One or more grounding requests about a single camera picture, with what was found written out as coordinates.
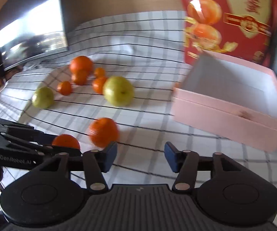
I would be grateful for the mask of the green pear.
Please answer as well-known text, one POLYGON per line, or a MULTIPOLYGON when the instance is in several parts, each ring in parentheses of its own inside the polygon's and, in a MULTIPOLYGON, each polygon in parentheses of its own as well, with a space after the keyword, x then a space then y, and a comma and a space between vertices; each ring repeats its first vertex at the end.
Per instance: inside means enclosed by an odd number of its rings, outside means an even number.
POLYGON ((134 88, 126 78, 112 76, 107 79, 103 86, 103 95, 113 106, 124 107, 132 102, 134 88))
POLYGON ((54 103, 54 94, 49 87, 41 87, 32 96, 32 105, 38 109, 47 109, 54 103))

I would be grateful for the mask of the mandarin with rough skin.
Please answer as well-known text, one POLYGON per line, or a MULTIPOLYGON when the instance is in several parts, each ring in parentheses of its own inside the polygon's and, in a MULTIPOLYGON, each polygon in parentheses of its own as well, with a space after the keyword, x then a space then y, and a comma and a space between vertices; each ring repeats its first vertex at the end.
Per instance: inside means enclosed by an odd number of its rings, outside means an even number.
POLYGON ((80 143, 72 135, 62 134, 54 138, 52 142, 53 146, 60 146, 65 148, 73 148, 80 150, 80 143))

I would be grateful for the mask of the medium mandarin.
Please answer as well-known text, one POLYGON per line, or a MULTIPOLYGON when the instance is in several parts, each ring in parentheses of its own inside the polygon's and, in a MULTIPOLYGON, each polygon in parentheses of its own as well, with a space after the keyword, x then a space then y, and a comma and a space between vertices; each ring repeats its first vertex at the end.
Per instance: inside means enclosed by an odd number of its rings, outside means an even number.
POLYGON ((72 73, 71 80, 75 85, 84 85, 87 82, 89 72, 86 70, 77 70, 72 73))

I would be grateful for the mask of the large orange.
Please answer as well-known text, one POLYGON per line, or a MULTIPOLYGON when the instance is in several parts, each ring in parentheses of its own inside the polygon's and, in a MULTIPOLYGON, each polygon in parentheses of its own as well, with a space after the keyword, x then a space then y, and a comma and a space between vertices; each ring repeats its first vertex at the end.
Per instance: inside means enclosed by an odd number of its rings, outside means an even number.
POLYGON ((80 70, 90 73, 94 69, 94 63, 87 56, 78 56, 71 60, 69 69, 71 73, 76 73, 80 70))

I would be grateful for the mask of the small kumquat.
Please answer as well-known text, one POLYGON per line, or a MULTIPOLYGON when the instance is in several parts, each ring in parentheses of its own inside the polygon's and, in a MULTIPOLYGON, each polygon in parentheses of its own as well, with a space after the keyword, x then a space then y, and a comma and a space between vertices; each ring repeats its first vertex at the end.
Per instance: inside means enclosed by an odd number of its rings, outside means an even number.
POLYGON ((104 68, 98 67, 94 70, 94 75, 96 78, 105 77, 106 71, 104 68))

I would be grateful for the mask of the white black grid cloth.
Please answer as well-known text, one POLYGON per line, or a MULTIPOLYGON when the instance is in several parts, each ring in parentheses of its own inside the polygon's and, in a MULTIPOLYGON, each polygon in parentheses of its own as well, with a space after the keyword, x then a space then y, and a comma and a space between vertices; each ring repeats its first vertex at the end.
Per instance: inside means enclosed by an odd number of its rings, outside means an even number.
POLYGON ((48 134, 69 134, 81 150, 93 148, 89 124, 113 119, 120 130, 118 155, 104 175, 107 184, 169 184, 176 177, 164 156, 164 145, 196 151, 210 157, 222 152, 277 187, 277 151, 266 153, 174 121, 172 90, 190 70, 183 62, 181 11, 117 15, 78 26, 67 37, 66 53, 34 60, 12 77, 0 92, 0 118, 34 126, 48 134), (127 78, 135 90, 130 106, 117 108, 96 94, 91 82, 69 96, 56 94, 47 110, 36 109, 31 97, 39 87, 55 89, 70 80, 69 62, 89 57, 108 76, 127 78))

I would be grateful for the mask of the pink gift box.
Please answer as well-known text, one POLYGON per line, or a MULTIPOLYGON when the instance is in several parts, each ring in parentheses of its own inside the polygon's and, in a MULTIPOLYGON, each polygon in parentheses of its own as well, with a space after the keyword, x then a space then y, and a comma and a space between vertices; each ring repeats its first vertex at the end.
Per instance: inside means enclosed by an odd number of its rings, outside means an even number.
POLYGON ((277 150, 277 77, 253 62, 204 52, 176 87, 171 112, 182 124, 277 150))

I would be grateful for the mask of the dark monitor screen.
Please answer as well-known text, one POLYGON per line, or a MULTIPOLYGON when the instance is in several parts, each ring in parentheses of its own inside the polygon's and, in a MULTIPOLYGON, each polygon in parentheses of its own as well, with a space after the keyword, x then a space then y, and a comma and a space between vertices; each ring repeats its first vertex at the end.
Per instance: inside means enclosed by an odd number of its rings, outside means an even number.
POLYGON ((6 70, 65 52, 61 0, 8 0, 0 10, 0 53, 6 70))

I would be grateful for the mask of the red quail egg bag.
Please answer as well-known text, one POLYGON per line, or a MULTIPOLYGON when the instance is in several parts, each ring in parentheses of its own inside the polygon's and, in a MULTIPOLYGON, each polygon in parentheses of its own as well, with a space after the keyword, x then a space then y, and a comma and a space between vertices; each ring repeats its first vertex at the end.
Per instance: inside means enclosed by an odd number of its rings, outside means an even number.
POLYGON ((277 0, 182 0, 185 63, 203 51, 268 67, 277 28, 277 0))

